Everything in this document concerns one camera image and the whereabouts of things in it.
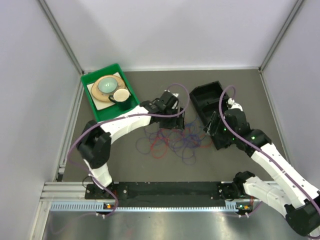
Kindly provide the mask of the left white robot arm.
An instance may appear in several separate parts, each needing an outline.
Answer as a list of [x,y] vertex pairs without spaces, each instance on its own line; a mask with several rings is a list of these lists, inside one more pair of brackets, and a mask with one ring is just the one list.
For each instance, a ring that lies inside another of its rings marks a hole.
[[88,167],[88,175],[97,185],[98,195],[106,199],[114,191],[113,179],[107,166],[111,145],[126,134],[154,123],[159,125],[174,123],[172,129],[182,129],[184,109],[178,107],[178,104],[179,94],[166,90],[161,97],[144,101],[117,118],[99,123],[92,120],[86,124],[76,149]]

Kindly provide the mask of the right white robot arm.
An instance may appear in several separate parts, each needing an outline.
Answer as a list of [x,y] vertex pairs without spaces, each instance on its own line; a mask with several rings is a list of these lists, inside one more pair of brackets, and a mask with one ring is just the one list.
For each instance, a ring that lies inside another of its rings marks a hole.
[[300,236],[308,236],[320,226],[320,190],[302,177],[280,154],[271,139],[260,129],[251,129],[239,108],[220,114],[213,112],[207,125],[209,133],[232,144],[259,164],[277,183],[274,187],[245,171],[233,179],[233,192],[264,202],[280,213]]

